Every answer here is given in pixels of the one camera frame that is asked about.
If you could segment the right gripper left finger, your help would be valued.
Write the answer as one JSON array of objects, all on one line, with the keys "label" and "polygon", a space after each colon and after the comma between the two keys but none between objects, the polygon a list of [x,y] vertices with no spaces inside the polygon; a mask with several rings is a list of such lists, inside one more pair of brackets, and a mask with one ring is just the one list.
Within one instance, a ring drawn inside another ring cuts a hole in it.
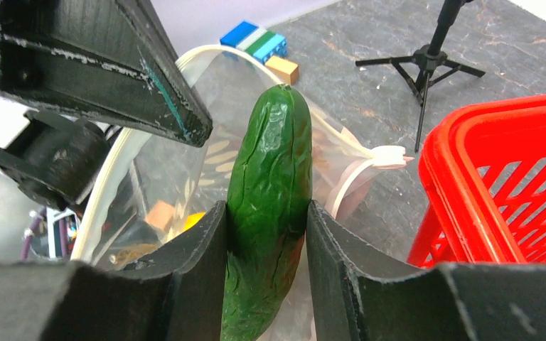
[{"label": "right gripper left finger", "polygon": [[118,271],[0,263],[0,340],[219,340],[226,204]]}]

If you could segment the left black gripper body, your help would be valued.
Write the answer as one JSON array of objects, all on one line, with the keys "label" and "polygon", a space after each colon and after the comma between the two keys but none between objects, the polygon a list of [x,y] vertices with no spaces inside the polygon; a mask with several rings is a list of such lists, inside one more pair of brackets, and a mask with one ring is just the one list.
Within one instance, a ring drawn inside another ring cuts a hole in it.
[{"label": "left black gripper body", "polygon": [[91,121],[0,97],[0,174],[42,205],[63,210],[82,203],[109,149]]}]

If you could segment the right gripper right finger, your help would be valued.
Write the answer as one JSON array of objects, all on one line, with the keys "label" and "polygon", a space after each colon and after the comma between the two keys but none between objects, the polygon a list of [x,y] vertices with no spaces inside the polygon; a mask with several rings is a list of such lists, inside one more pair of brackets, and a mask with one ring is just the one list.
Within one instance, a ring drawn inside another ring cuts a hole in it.
[{"label": "right gripper right finger", "polygon": [[319,340],[546,340],[546,265],[420,269],[314,201],[306,243]]}]

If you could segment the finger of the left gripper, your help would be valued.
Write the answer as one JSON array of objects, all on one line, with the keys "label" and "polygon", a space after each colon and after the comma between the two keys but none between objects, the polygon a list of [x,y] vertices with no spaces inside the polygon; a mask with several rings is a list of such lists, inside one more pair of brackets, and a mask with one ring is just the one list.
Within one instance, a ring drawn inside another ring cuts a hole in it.
[{"label": "finger of the left gripper", "polygon": [[0,1],[0,96],[201,147],[212,117],[150,1]]}]

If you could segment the yellow toy pepper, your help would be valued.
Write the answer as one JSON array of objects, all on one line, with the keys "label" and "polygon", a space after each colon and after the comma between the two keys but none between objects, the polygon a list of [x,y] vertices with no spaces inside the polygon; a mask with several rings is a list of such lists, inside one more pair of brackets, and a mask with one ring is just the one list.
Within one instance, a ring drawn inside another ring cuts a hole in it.
[{"label": "yellow toy pepper", "polygon": [[205,212],[197,212],[197,213],[193,213],[189,215],[186,218],[182,231],[185,232],[189,230],[191,227],[195,226],[202,219],[204,215],[205,215]]}]

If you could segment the red plastic basket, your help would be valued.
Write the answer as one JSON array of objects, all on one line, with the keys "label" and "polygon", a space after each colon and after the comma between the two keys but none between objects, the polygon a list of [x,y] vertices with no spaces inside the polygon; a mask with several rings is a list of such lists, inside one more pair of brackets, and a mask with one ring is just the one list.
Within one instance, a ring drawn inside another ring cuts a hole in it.
[{"label": "red plastic basket", "polygon": [[428,135],[408,263],[546,263],[546,94],[457,109]]}]

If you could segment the green toy cucumber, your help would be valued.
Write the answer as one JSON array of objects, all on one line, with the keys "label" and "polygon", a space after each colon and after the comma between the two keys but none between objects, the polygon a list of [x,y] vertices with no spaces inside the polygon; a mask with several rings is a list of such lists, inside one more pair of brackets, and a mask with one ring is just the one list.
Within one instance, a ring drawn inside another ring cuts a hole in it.
[{"label": "green toy cucumber", "polygon": [[255,102],[227,189],[222,340],[258,339],[292,287],[313,193],[312,133],[296,88],[275,85]]}]

